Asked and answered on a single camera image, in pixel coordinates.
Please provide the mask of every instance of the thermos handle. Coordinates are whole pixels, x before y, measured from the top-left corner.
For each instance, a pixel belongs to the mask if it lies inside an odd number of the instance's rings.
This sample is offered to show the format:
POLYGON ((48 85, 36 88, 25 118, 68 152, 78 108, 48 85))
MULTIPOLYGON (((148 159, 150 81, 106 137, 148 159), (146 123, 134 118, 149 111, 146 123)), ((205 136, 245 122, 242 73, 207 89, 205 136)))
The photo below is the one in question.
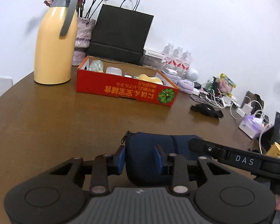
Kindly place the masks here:
POLYGON ((67 31, 69 30, 69 26, 72 22, 72 17, 74 16, 74 14, 76 12, 77 2, 78 2, 78 0, 69 0, 69 6, 67 9, 67 13, 66 13, 62 28, 60 30, 60 36, 65 36, 67 34, 67 31))

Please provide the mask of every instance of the vase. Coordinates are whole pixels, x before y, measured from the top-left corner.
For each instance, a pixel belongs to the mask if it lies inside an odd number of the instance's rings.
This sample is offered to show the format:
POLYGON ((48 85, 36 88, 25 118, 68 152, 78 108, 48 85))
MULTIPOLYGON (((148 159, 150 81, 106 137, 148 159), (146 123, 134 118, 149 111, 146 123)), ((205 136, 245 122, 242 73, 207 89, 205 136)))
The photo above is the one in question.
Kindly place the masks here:
POLYGON ((91 34, 96 21, 88 18, 78 18, 78 32, 75 41, 75 50, 72 57, 72 65, 78 66, 86 55, 86 48, 89 47, 91 34))

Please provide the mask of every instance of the wooden table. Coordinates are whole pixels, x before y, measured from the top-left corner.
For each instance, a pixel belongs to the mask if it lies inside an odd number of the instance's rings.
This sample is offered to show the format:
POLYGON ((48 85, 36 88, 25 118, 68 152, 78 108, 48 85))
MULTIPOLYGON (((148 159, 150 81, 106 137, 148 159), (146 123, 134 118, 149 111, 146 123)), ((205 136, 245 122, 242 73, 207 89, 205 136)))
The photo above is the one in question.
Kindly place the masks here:
MULTIPOLYGON (((76 93, 76 70, 70 82, 57 86, 36 84, 31 73, 0 97, 0 224, 9 223, 3 200, 10 188, 71 157, 114 153, 127 130, 195 134, 243 150, 250 146, 229 109, 217 120, 190 112, 196 103, 184 93, 171 108, 76 93)), ((125 173, 109 179, 111 186, 131 185, 125 173)))

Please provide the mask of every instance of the metal screw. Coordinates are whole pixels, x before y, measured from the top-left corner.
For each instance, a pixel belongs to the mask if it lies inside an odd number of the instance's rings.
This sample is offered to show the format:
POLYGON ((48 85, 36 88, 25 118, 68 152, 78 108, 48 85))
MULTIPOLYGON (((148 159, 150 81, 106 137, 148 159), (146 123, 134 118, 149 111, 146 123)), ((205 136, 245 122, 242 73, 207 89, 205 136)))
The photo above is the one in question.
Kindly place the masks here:
POLYGON ((183 185, 177 185, 173 188, 173 191, 175 193, 178 193, 178 194, 183 194, 183 193, 186 193, 188 191, 188 188, 186 186, 183 186, 183 185))
POLYGON ((107 189, 104 186, 94 186, 92 187, 91 191, 95 194, 103 194, 107 191, 107 189))

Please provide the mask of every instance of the blue pouch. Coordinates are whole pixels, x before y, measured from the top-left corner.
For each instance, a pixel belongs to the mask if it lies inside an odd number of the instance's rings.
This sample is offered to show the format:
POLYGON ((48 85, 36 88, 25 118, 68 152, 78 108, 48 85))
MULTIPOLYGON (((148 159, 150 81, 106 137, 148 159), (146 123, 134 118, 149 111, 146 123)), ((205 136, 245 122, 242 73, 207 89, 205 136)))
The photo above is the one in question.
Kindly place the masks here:
POLYGON ((129 180, 138 186, 169 185, 171 176, 160 175, 155 162, 155 146, 159 144, 165 153, 178 153, 187 160, 197 160, 198 153, 189 150, 188 142, 196 135, 168 136, 128 131, 125 142, 125 168, 129 180))

